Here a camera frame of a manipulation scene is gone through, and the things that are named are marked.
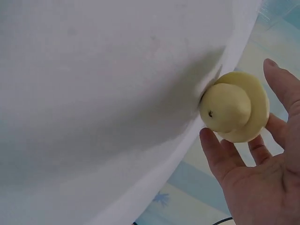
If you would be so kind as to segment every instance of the fingernail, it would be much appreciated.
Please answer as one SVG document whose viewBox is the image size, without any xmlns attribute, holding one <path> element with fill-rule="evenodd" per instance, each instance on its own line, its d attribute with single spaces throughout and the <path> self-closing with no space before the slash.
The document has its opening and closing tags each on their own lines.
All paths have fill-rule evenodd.
<svg viewBox="0 0 300 225">
<path fill-rule="evenodd" d="M 265 63 L 267 63 L 271 67 L 278 67 L 277 63 L 270 59 L 266 59 Z"/>
</svg>

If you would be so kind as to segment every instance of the finger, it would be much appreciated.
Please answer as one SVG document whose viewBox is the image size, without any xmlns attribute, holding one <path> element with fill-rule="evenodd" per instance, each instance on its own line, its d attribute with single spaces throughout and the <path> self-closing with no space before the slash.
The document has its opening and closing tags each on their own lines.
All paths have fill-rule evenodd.
<svg viewBox="0 0 300 225">
<path fill-rule="evenodd" d="M 287 134 L 286 122 L 270 113 L 266 128 L 272 134 L 276 143 L 279 144 L 283 149 L 285 149 L 285 139 Z"/>
<path fill-rule="evenodd" d="M 237 166 L 246 166 L 233 143 L 224 139 L 221 140 L 221 146 L 227 152 L 229 158 L 231 158 Z"/>
<path fill-rule="evenodd" d="M 265 60 L 263 69 L 268 84 L 289 113 L 284 152 L 286 168 L 300 176 L 300 151 L 297 148 L 300 132 L 300 81 L 271 60 Z"/>
<path fill-rule="evenodd" d="M 300 81 L 270 59 L 264 61 L 263 71 L 269 86 L 290 115 L 295 104 L 300 105 Z"/>
<path fill-rule="evenodd" d="M 248 142 L 248 146 L 256 165 L 261 165 L 272 157 L 271 153 L 264 145 L 263 139 L 260 135 Z"/>
<path fill-rule="evenodd" d="M 228 157 L 217 137 L 210 129 L 204 128 L 200 131 L 200 140 L 210 170 L 219 183 L 222 184 L 224 177 L 237 166 Z"/>
</svg>

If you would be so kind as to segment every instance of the carved potato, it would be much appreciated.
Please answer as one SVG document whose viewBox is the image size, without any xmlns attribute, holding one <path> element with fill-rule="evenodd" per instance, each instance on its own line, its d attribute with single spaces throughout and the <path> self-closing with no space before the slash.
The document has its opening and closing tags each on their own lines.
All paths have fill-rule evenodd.
<svg viewBox="0 0 300 225">
<path fill-rule="evenodd" d="M 269 113 L 269 99 L 260 81 L 244 72 L 220 77 L 200 102 L 205 125 L 233 143 L 256 138 L 266 126 Z"/>
</svg>

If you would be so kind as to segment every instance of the white surface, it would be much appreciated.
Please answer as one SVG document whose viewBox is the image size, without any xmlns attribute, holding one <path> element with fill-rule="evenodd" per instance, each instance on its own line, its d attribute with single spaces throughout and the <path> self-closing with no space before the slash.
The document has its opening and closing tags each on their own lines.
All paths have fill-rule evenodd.
<svg viewBox="0 0 300 225">
<path fill-rule="evenodd" d="M 197 135 L 196 89 L 236 66 L 259 2 L 2 2 L 1 224 L 130 224 Z"/>
</svg>

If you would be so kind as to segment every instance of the peeled potato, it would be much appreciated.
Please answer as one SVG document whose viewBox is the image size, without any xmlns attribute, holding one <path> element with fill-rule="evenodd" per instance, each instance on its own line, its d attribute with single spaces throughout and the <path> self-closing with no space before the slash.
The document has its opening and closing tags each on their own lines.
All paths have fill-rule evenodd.
<svg viewBox="0 0 300 225">
<path fill-rule="evenodd" d="M 244 72 L 220 77 L 204 94 L 200 115 L 208 128 L 233 143 L 256 138 L 268 122 L 269 99 L 259 80 Z"/>
<path fill-rule="evenodd" d="M 213 131 L 230 132 L 244 126 L 250 118 L 251 101 L 239 86 L 227 83 L 213 85 L 200 104 L 200 115 Z"/>
</svg>

